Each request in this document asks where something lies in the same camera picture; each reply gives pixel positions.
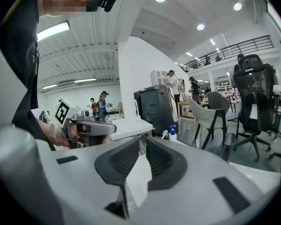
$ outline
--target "gray chair seat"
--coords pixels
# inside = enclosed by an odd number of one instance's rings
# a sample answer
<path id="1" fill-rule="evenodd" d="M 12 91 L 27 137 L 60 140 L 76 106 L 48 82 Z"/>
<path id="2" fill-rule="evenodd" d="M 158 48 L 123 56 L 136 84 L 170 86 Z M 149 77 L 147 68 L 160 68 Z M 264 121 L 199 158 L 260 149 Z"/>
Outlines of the gray chair seat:
<path id="1" fill-rule="evenodd" d="M 195 117 L 193 116 L 192 112 L 185 112 L 185 113 L 181 114 L 180 117 L 183 117 L 183 118 L 190 118 L 190 119 L 194 119 L 194 118 L 195 118 Z"/>
<path id="2" fill-rule="evenodd" d="M 199 124 L 201 124 L 202 127 L 206 129 L 210 129 L 212 120 L 203 120 L 203 119 L 198 119 Z M 226 120 L 226 127 L 229 127 L 230 123 Z M 214 129 L 220 129 L 223 127 L 223 120 L 221 117 L 217 117 L 215 124 L 214 124 Z"/>
<path id="3" fill-rule="evenodd" d="M 227 111 L 227 113 L 226 113 L 226 120 L 227 121 L 232 121 L 232 120 L 237 119 L 237 118 L 238 118 L 238 113 Z"/>

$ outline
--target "gray floor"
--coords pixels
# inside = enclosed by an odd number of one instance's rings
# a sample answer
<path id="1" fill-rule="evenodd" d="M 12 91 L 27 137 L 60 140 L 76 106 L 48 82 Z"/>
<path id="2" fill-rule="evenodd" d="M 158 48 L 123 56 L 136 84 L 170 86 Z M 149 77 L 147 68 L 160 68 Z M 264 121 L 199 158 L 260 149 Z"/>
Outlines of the gray floor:
<path id="1" fill-rule="evenodd" d="M 193 126 L 194 126 L 194 122 L 189 121 L 189 130 L 186 130 L 186 121 L 185 120 L 181 121 L 181 131 L 180 131 L 180 135 L 177 135 L 177 140 L 189 146 L 192 146 Z M 237 122 L 230 122 L 230 126 L 228 127 L 228 133 L 232 132 L 236 134 L 236 130 L 237 130 Z M 244 132 L 241 123 L 239 124 L 239 132 L 240 133 Z M 203 144 L 207 134 L 208 131 L 203 128 L 202 136 L 201 137 L 198 136 L 197 138 L 196 141 L 197 146 Z M 256 152 L 254 146 L 252 143 L 246 143 L 244 145 L 239 146 L 237 151 L 232 151 L 230 162 L 260 169 L 260 170 L 281 173 L 281 159 L 278 157 L 274 157 L 272 160 L 268 159 L 268 156 L 273 152 L 281 153 L 281 137 L 277 137 L 277 139 L 274 141 L 274 132 L 272 133 L 272 136 L 269 136 L 267 133 L 262 132 L 258 137 L 271 144 L 272 147 L 271 151 L 266 150 L 267 145 L 258 143 L 260 160 L 258 162 L 255 162 Z M 239 136 L 237 142 L 243 139 L 245 138 Z M 219 147 L 221 145 L 221 142 L 222 142 L 222 130 L 219 129 L 214 132 L 214 139 L 211 138 L 209 139 L 205 150 L 219 156 L 220 155 Z"/>

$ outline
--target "mesh chair back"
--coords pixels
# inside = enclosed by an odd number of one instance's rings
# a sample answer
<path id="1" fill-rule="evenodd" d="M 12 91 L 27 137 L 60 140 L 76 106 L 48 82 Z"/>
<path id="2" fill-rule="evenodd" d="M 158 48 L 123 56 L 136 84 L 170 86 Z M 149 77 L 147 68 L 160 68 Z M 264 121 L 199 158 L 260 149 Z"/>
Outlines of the mesh chair back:
<path id="1" fill-rule="evenodd" d="M 268 65 L 257 65 L 247 70 L 234 73 L 242 109 L 239 120 L 245 131 L 259 134 L 262 130 L 268 130 L 273 122 L 273 85 L 274 71 Z M 257 119 L 250 118 L 252 106 L 257 106 Z"/>
<path id="2" fill-rule="evenodd" d="M 240 70 L 250 69 L 255 66 L 263 65 L 260 57 L 256 54 L 251 54 L 248 56 L 243 57 L 238 61 Z"/>
<path id="3" fill-rule="evenodd" d="M 207 97 L 210 109 L 224 108 L 225 114 L 227 113 L 230 107 L 230 102 L 222 94 L 219 92 L 208 92 Z"/>

